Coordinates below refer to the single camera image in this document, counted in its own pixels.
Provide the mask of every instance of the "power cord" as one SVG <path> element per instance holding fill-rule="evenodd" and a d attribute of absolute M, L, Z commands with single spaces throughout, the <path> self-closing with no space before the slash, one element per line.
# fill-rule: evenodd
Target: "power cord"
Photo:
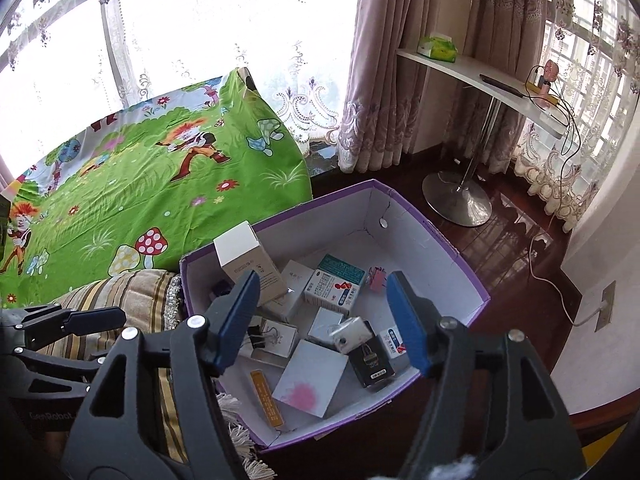
<path fill-rule="evenodd" d="M 542 65 L 535 65 L 534 67 L 532 67 L 532 69 L 529 71 L 529 76 L 527 77 L 527 81 L 529 81 L 530 77 L 531 77 L 531 73 L 534 70 L 537 70 L 539 68 L 544 68 Z M 557 110 L 560 110 L 560 112 L 562 113 L 562 115 L 564 115 L 564 118 L 567 120 L 567 124 L 562 123 L 561 121 L 558 121 L 559 123 L 562 124 L 562 126 L 565 127 L 565 133 L 566 136 L 564 138 L 564 143 L 562 144 L 562 147 L 560 148 L 560 154 L 561 155 L 566 155 L 568 153 L 568 150 L 571 149 L 571 147 L 569 146 L 569 148 L 567 149 L 567 151 L 564 151 L 564 147 L 566 146 L 566 142 L 569 138 L 569 132 L 571 131 L 572 135 L 571 135 L 571 144 L 574 143 L 574 136 L 578 135 L 578 147 L 576 148 L 576 150 L 570 155 L 568 156 L 564 163 L 562 164 L 561 168 L 560 168 L 560 177 L 559 177 L 559 188 L 560 188 L 560 193 L 559 193 L 559 205 L 558 205 L 558 211 L 560 211 L 560 209 L 562 208 L 562 174 L 564 173 L 564 167 L 566 166 L 566 164 L 569 162 L 569 160 L 577 155 L 577 153 L 580 151 L 580 149 L 582 148 L 582 137 L 580 136 L 580 130 L 578 130 L 577 125 L 575 124 L 575 119 L 574 119 L 574 115 L 572 113 L 572 110 L 570 108 L 570 106 L 568 105 L 568 103 L 564 100 L 564 98 L 562 97 L 562 95 L 560 94 L 560 92 L 556 92 L 550 89 L 550 91 L 553 91 L 555 95 L 555 97 L 558 98 L 558 104 L 561 104 L 562 106 L 558 106 L 554 103 L 552 103 L 549 99 L 545 98 L 545 97 L 535 97 L 532 96 L 529 92 L 529 88 L 527 88 L 527 85 L 525 84 L 525 90 L 527 91 L 527 97 L 529 98 L 529 100 L 535 104 L 538 108 L 540 108 L 543 112 L 546 112 L 546 110 L 540 106 L 539 103 L 537 103 L 535 101 L 535 99 L 542 99 L 547 101 L 549 104 L 551 104 L 552 106 L 555 106 Z M 551 215 L 551 220 L 549 221 L 548 226 L 546 227 L 546 230 L 549 231 L 549 229 L 551 228 L 551 224 L 554 221 L 554 214 Z M 566 315 L 567 319 L 569 320 L 569 323 L 571 323 L 572 326 L 582 326 L 585 323 L 587 323 L 588 321 L 591 320 L 591 318 L 593 318 L 594 316 L 596 316 L 596 314 L 599 314 L 604 308 L 607 307 L 607 303 L 605 301 L 603 301 L 602 303 L 600 303 L 600 307 L 598 307 L 594 312 L 592 312 L 591 314 L 589 314 L 589 316 L 585 319 L 583 319 L 580 323 L 575 322 L 571 316 L 569 316 L 569 312 L 566 309 L 566 306 L 564 305 L 564 297 L 562 296 L 562 292 L 560 292 L 560 289 L 556 286 L 556 284 L 554 282 L 552 282 L 551 280 L 547 280 L 546 278 L 540 278 L 539 276 L 536 276 L 533 273 L 533 264 L 531 261 L 531 253 L 533 251 L 533 242 L 536 240 L 537 236 L 532 236 L 531 237 L 531 243 L 529 244 L 529 252 L 527 253 L 527 259 L 529 260 L 529 272 L 531 274 L 531 276 L 536 279 L 539 280 L 540 282 L 545 282 L 548 283 L 549 285 L 551 285 L 560 295 L 560 303 L 562 304 L 562 310 L 564 310 L 564 314 Z"/>

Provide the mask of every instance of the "green tissue package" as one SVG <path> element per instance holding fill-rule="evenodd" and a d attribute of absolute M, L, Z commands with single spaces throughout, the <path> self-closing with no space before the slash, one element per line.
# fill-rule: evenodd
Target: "green tissue package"
<path fill-rule="evenodd" d="M 456 60 L 458 50 L 449 36 L 432 34 L 420 40 L 418 43 L 418 54 L 422 54 L 430 59 L 453 63 Z"/>

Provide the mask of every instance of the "white wall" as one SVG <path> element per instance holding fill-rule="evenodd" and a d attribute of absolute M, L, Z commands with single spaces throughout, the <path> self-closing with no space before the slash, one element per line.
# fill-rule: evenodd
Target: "white wall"
<path fill-rule="evenodd" d="M 469 21 L 471 0 L 441 0 L 436 30 L 450 36 L 462 52 L 465 46 L 466 26 Z M 423 98 L 418 116 L 418 134 L 410 148 L 411 153 L 430 148 L 444 139 L 457 81 L 431 70 L 424 84 Z"/>
<path fill-rule="evenodd" d="M 574 230 L 562 270 L 582 293 L 576 319 L 600 305 L 616 280 L 611 323 L 573 328 L 551 374 L 570 413 L 640 388 L 640 110 L 614 166 Z"/>

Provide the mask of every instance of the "bed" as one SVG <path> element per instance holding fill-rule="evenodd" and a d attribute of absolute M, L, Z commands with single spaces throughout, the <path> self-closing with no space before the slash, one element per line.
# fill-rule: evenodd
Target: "bed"
<path fill-rule="evenodd" d="M 180 257 L 243 220 L 311 199 L 295 141 L 247 70 L 92 123 L 1 193 L 10 201 L 0 302 L 51 301 Z"/>

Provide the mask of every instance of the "table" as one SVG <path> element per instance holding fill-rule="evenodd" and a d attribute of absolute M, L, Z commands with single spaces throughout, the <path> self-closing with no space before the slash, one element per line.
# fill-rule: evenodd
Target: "table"
<path fill-rule="evenodd" d="M 566 127 L 543 112 L 530 99 L 517 97 L 482 82 L 481 74 L 514 87 L 524 95 L 527 94 L 523 82 L 477 59 L 458 55 L 455 63 L 449 63 L 429 59 L 417 52 L 402 48 L 397 53 L 398 56 L 426 65 L 429 69 L 444 72 L 491 96 L 489 109 L 465 173 L 460 175 L 455 171 L 439 171 L 428 174 L 422 181 L 424 199 L 443 218 L 465 227 L 477 227 L 484 224 L 491 216 L 491 202 L 472 177 L 482 157 L 484 147 L 491 136 L 501 104 L 504 103 L 513 108 L 557 138 L 562 138 Z"/>

